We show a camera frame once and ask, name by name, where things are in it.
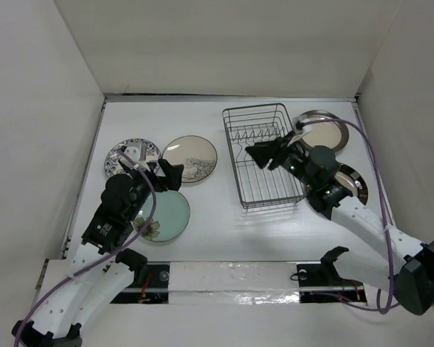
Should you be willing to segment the beige tree pattern plate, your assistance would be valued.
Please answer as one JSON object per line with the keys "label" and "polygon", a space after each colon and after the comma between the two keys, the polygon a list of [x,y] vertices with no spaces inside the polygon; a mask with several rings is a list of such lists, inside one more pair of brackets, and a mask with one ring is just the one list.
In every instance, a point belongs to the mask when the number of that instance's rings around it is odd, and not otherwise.
{"label": "beige tree pattern plate", "polygon": [[171,141],[162,158],[171,165],[183,165],[182,183],[202,181],[212,174],[218,154],[213,144],[204,137],[187,135]]}

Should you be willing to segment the teal flower plate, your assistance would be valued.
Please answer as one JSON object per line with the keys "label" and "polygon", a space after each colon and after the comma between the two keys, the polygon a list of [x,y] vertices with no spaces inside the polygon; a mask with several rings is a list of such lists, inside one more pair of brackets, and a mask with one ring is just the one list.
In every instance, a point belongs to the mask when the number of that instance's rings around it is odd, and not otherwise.
{"label": "teal flower plate", "polygon": [[183,194],[167,191],[156,194],[156,210],[149,226],[141,233],[144,240],[165,244],[178,237],[190,220],[190,205]]}

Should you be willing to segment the blue floral patterned plate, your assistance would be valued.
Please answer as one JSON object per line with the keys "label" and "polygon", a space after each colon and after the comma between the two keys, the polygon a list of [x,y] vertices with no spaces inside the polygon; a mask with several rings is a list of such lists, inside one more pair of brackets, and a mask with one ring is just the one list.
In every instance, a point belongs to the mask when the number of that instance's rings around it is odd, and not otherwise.
{"label": "blue floral patterned plate", "polygon": [[120,154],[118,154],[118,151],[121,150],[122,152],[124,152],[127,144],[129,143],[142,144],[142,148],[146,149],[146,163],[149,163],[151,161],[158,161],[158,159],[161,158],[161,151],[159,150],[158,146],[150,140],[142,138],[131,138],[125,140],[114,146],[106,156],[106,159],[104,161],[104,171],[108,178],[112,177],[115,174],[125,174],[125,170],[119,163],[122,157],[120,156]]}

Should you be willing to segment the silver rimmed beige plate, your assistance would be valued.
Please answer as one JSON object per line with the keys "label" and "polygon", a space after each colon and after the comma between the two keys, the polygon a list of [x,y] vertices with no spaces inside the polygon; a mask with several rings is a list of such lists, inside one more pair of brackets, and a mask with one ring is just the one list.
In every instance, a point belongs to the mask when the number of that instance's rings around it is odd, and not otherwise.
{"label": "silver rimmed beige plate", "polygon": [[[300,121],[319,121],[337,119],[338,117],[328,111],[311,110],[300,114],[297,118]],[[311,127],[312,131],[301,139],[301,142],[308,150],[317,145],[322,145],[329,147],[336,153],[342,150],[349,141],[347,125],[341,122],[324,122],[312,124]]]}

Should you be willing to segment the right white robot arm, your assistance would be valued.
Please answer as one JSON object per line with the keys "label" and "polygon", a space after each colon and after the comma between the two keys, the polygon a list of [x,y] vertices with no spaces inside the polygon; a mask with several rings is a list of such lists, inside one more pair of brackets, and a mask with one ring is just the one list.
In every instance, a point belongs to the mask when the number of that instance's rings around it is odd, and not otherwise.
{"label": "right white robot arm", "polygon": [[368,262],[337,246],[321,258],[320,276],[328,284],[358,280],[388,290],[408,312],[421,316],[434,305],[434,241],[429,244],[385,224],[336,179],[339,162],[332,149],[307,151],[292,133],[246,147],[260,168],[282,167],[307,186],[310,207],[363,240],[383,257]]}

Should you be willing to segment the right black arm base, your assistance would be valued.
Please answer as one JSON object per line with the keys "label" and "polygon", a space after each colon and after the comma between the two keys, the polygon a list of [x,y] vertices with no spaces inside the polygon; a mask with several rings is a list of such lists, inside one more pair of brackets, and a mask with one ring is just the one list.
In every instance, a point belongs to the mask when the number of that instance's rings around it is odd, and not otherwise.
{"label": "right black arm base", "polygon": [[363,284],[340,278],[333,266],[339,256],[348,251],[346,247],[335,247],[327,251],[319,262],[296,265],[290,280],[298,282],[302,304],[367,303]]}

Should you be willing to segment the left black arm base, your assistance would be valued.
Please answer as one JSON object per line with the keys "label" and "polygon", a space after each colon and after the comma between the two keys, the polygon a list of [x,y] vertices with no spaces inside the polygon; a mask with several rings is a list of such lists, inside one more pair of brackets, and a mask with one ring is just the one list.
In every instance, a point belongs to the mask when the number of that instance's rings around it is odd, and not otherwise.
{"label": "left black arm base", "polygon": [[149,262],[135,272],[134,281],[111,301],[112,304],[168,304],[169,262]]}

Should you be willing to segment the dark patterned rim plate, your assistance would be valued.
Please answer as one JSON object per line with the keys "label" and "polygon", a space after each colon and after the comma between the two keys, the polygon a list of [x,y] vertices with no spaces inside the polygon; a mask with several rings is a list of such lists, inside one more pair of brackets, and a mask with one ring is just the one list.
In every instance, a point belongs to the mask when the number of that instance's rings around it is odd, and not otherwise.
{"label": "dark patterned rim plate", "polygon": [[358,171],[345,163],[341,163],[336,173],[336,179],[343,187],[352,192],[363,205],[367,204],[369,198],[368,186]]}

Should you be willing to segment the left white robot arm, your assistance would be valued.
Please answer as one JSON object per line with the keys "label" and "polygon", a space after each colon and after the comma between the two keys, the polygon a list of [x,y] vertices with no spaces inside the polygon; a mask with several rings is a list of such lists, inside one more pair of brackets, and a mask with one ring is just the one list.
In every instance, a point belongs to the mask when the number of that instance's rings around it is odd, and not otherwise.
{"label": "left white robot arm", "polygon": [[66,277],[13,327],[15,346],[81,346],[88,326],[116,295],[145,282],[148,260],[129,246],[153,218],[139,231],[133,221],[148,198],[179,190],[184,167],[164,159],[135,162],[127,155],[120,164],[125,172],[106,181]]}

